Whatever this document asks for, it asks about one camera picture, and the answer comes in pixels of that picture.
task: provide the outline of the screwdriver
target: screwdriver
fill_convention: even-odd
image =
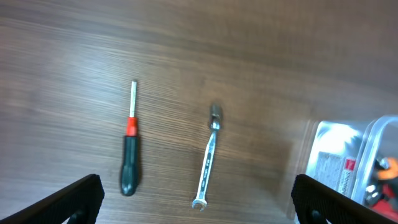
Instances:
[[[136,110],[137,82],[131,82],[130,116],[127,119],[126,135],[124,136],[124,161],[121,170],[120,186],[124,196],[132,196],[138,185],[138,135]]]

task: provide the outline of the brown wood grain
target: brown wood grain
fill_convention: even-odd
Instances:
[[[397,7],[0,0],[0,218],[95,173],[98,223],[290,223],[308,120],[398,113]],[[123,197],[132,79],[142,181]],[[200,213],[213,101],[224,121]]]

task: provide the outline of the silver wrench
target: silver wrench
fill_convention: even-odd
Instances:
[[[200,211],[203,211],[207,202],[205,200],[207,185],[209,183],[209,176],[211,165],[213,163],[214,151],[216,149],[216,139],[217,132],[221,129],[221,119],[222,119],[221,107],[217,104],[212,104],[210,107],[210,130],[211,135],[209,142],[207,143],[205,158],[203,160],[203,165],[201,167],[199,188],[196,198],[192,202],[192,208],[195,208],[196,205],[201,205]]]

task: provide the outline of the black screwdriver handle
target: black screwdriver handle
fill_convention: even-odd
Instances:
[[[138,137],[124,137],[124,162],[122,165],[120,186],[124,196],[132,196],[138,185],[137,165]]]

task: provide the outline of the plastic container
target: plastic container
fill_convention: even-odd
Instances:
[[[381,155],[398,159],[398,116],[313,123],[307,130],[302,154],[305,174],[355,202],[370,206],[365,197],[369,196],[367,187],[374,181],[375,159]],[[398,221],[398,210],[389,212],[396,213],[397,219],[389,218]]]

